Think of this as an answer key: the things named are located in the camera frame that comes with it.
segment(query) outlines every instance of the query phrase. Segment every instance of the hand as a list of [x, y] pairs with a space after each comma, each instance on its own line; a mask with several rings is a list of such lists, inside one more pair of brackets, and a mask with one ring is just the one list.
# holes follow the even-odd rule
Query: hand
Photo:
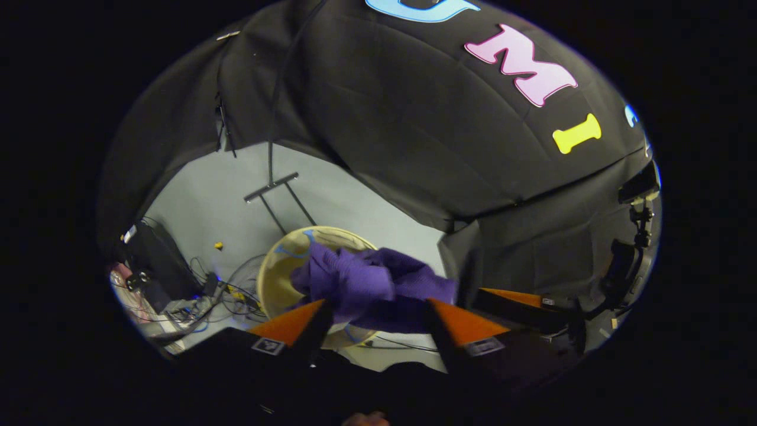
[[384, 419], [384, 413], [372, 412], [369, 415], [355, 413], [341, 424], [341, 426], [390, 426]]

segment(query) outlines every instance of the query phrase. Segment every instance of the purple towel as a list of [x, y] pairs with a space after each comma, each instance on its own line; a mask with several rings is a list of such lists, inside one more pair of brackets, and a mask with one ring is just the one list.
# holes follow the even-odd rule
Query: purple towel
[[357, 254], [310, 244], [308, 262], [291, 273], [292, 286], [306, 295], [292, 308], [313, 300], [336, 302], [334, 323], [370, 330], [425, 333], [423, 301], [454, 303], [457, 283], [434, 274], [427, 264], [392, 249]]

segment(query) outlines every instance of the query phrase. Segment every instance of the black cloth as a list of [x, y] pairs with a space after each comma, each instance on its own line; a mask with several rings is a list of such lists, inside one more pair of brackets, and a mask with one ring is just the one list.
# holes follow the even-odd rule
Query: black cloth
[[[217, 93], [234, 146], [265, 141], [279, 66], [317, 3], [278, 2], [239, 21], [135, 103], [104, 166], [98, 241], [107, 256], [186, 162], [216, 148]], [[531, 39], [534, 59], [561, 64], [578, 87], [537, 108], [513, 86], [517, 76], [466, 52], [463, 44], [498, 34], [499, 23]], [[233, 30], [240, 33], [215, 40]], [[507, 11], [481, 5], [429, 24], [331, 0], [294, 47], [276, 143], [343, 167], [420, 224], [450, 233], [460, 222], [474, 226], [441, 241], [448, 271], [470, 274], [459, 278], [464, 305], [481, 285], [574, 292], [604, 272], [612, 239], [632, 229], [610, 199], [650, 160], [643, 125], [627, 124], [625, 106], [593, 65]], [[589, 112], [601, 139], [563, 155], [553, 131]]]

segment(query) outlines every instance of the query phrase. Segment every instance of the metal stand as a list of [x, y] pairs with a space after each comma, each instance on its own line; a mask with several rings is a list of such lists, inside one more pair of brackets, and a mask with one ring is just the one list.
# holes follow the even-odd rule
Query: metal stand
[[263, 202], [263, 205], [266, 206], [266, 210], [268, 210], [268, 213], [271, 215], [271, 218], [273, 218], [273, 220], [276, 222], [276, 225], [279, 227], [279, 229], [281, 230], [282, 234], [284, 234], [284, 235], [287, 234], [286, 230], [282, 226], [281, 222], [279, 222], [279, 219], [276, 217], [276, 215], [273, 213], [273, 210], [271, 209], [271, 206], [268, 205], [268, 202], [263, 197], [263, 194], [267, 193], [270, 190], [274, 190], [274, 189], [276, 189], [276, 188], [278, 188], [278, 187], [280, 187], [282, 185], [286, 186], [286, 188], [287, 188], [287, 190], [289, 190], [289, 193], [291, 194], [292, 198], [294, 198], [294, 200], [297, 202], [297, 205], [300, 206], [300, 210], [302, 210], [302, 212], [305, 214], [305, 216], [307, 216], [307, 220], [310, 221], [310, 223], [313, 226], [316, 226], [316, 222], [313, 220], [313, 217], [310, 216], [310, 213], [308, 213], [307, 209], [305, 209], [305, 206], [302, 205], [302, 202], [297, 197], [297, 194], [295, 194], [294, 190], [291, 188], [291, 186], [289, 186], [289, 181], [297, 179], [299, 176], [300, 176], [300, 174], [298, 172], [294, 172], [293, 174], [285, 176], [285, 177], [283, 177], [283, 178], [281, 178], [279, 180], [274, 180], [273, 182], [269, 183], [268, 185], [260, 188], [259, 190], [255, 191], [255, 192], [247, 195], [244, 198], [245, 202], [248, 203], [248, 204], [250, 204], [253, 199], [255, 199], [257, 197], [260, 197], [260, 200]]

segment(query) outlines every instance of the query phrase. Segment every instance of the cable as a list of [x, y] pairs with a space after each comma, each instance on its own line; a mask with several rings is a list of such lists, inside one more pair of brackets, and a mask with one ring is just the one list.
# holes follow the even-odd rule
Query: cable
[[195, 331], [192, 331], [192, 333], [202, 333], [203, 331], [207, 330], [207, 328], [208, 328], [209, 326], [210, 326], [210, 322], [209, 322], [209, 321], [207, 321], [207, 322], [205, 322], [205, 328], [203, 328], [202, 330], [195, 330]]
[[394, 340], [385, 339], [384, 337], [381, 337], [381, 336], [375, 336], [375, 337], [377, 339], [386, 340], [389, 343], [394, 343], [394, 344], [401, 345], [401, 346], [407, 346], [408, 348], [411, 348], [411, 349], [425, 350], [425, 351], [428, 351], [428, 352], [439, 352], [436, 349], [427, 348], [427, 347], [424, 347], [424, 346], [413, 346], [413, 345], [408, 345], [406, 343], [395, 342]]
[[328, 0], [321, 0], [321, 2], [316, 5], [313, 10], [310, 11], [310, 13], [305, 18], [305, 21], [302, 23], [302, 27], [297, 31], [297, 34], [294, 35], [294, 39], [291, 41], [291, 44], [289, 45], [289, 48], [287, 49], [286, 56], [284, 57], [284, 61], [282, 62], [281, 68], [279, 68], [279, 72], [276, 75], [276, 83], [273, 85], [273, 95], [271, 96], [271, 129], [268, 137], [268, 184], [273, 184], [273, 138], [276, 136], [276, 115], [278, 114], [278, 103], [279, 103], [279, 93], [281, 89], [282, 80], [284, 77], [284, 73], [286, 72], [287, 66], [289, 66], [289, 61], [291, 61], [291, 57], [294, 54], [294, 47], [297, 45], [297, 43], [302, 38], [302, 35], [305, 33], [305, 29], [308, 25], [310, 25], [310, 22], [313, 21], [313, 18], [316, 17], [318, 12], [323, 8], [323, 6], [326, 4]]
[[344, 326], [344, 332], [347, 333], [347, 337], [349, 337], [350, 340], [352, 340], [352, 343], [359, 343], [357, 341], [357, 339], [355, 339], [354, 337], [352, 337], [352, 334], [350, 334], [350, 325], [349, 324], [347, 324], [347, 325]]

